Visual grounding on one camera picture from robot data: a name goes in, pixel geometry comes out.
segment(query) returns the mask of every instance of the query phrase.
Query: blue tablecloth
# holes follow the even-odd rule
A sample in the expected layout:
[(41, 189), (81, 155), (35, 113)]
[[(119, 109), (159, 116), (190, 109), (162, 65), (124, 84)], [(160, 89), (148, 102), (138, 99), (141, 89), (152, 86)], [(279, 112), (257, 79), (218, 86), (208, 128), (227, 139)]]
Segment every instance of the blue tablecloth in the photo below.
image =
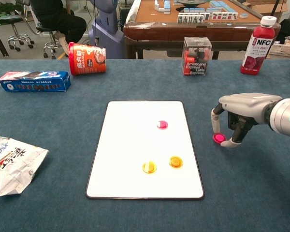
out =
[[(261, 92), (290, 97), (290, 60), (266, 60), (258, 76), (241, 61), (211, 61), (207, 76), (184, 77), (179, 60), (108, 60), (107, 72), (72, 79), (67, 92), (7, 93), (0, 87), (0, 135), (49, 149), (20, 195), (0, 197), (0, 232), (290, 232), (290, 138), (255, 126), (243, 144), (212, 140), (219, 97)], [(6, 71), (68, 71), (66, 60), (0, 60)], [(205, 198), (88, 199), (85, 190), (107, 103), (182, 101)], [(230, 137), (227, 114), (222, 131)]]

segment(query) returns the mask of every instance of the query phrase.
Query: nfc juice bottle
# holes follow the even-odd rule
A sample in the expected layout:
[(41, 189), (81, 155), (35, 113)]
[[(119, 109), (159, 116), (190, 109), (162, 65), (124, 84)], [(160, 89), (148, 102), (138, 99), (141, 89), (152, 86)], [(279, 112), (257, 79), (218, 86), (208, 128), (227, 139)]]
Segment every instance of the nfc juice bottle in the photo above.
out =
[(275, 31), (273, 29), (275, 23), (276, 17), (264, 16), (261, 19), (260, 26), (253, 30), (241, 65), (241, 73), (250, 75), (257, 75), (259, 73), (275, 38)]

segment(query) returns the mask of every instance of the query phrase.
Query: red disc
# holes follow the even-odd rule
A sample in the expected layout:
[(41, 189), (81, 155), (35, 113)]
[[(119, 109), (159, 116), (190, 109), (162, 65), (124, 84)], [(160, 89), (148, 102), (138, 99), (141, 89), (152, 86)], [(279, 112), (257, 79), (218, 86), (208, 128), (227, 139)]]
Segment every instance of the red disc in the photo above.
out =
[(216, 133), (213, 135), (213, 139), (216, 143), (221, 144), (223, 141), (226, 141), (227, 138), (224, 134), (222, 133)]
[(168, 128), (168, 123), (166, 121), (159, 121), (157, 123), (157, 127), (159, 129), (167, 129)]

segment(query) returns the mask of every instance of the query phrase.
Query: robotic hand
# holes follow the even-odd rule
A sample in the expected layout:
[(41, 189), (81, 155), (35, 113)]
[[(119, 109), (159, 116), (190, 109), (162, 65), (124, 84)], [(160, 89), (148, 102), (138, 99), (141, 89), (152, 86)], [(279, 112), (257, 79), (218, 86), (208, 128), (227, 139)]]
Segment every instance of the robotic hand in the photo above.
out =
[(262, 93), (223, 96), (211, 112), (214, 133), (220, 132), (219, 115), (225, 110), (228, 127), (234, 133), (230, 140), (221, 143), (223, 147), (240, 145), (252, 126), (258, 124), (267, 124), (273, 131), (290, 136), (290, 98)]

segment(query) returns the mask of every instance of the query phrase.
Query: office chair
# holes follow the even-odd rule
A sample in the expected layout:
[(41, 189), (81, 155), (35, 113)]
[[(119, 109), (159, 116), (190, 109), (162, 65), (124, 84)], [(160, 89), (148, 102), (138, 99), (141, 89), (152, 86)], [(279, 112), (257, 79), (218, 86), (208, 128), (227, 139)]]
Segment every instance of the office chair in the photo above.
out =
[(33, 48), (33, 44), (34, 44), (34, 41), (27, 34), (19, 34), (18, 33), (14, 23), (18, 23), (21, 21), (22, 21), (22, 18), (18, 15), (8, 15), (8, 16), (1, 16), (0, 17), (0, 23), (12, 25), (14, 35), (9, 37), (8, 44), (9, 44), (10, 49), (15, 48), (15, 50), (17, 52), (20, 51), (20, 48), (17, 47), (16, 41), (18, 41), (20, 45), (24, 45), (23, 41), (26, 41), (29, 48)]
[(24, 16), (22, 16), (22, 14), (15, 10), (15, 12), (21, 17), (21, 19), (27, 24), (27, 26), (29, 27), (29, 29), (31, 30), (32, 33), (34, 34), (40, 34), (41, 32), (49, 32), (49, 36), (50, 36), (50, 41), (48, 41), (47, 43), (45, 43), (43, 51), (44, 51), (44, 58), (48, 58), (48, 54), (46, 53), (46, 49), (50, 49), (50, 52), (52, 54), (52, 59), (56, 59), (54, 53), (56, 52), (56, 48), (61, 47), (59, 41), (57, 41), (54, 37), (53, 31), (56, 31), (56, 29), (54, 28), (46, 28), (43, 27), (43, 25), (41, 23), (38, 23), (37, 25), (35, 25), (37, 31), (34, 32), (33, 29), (31, 28), (31, 26), (29, 25), (29, 23), (27, 22), (27, 7), (30, 6), (30, 2), (29, 0), (16, 0), (17, 3), (24, 5)]

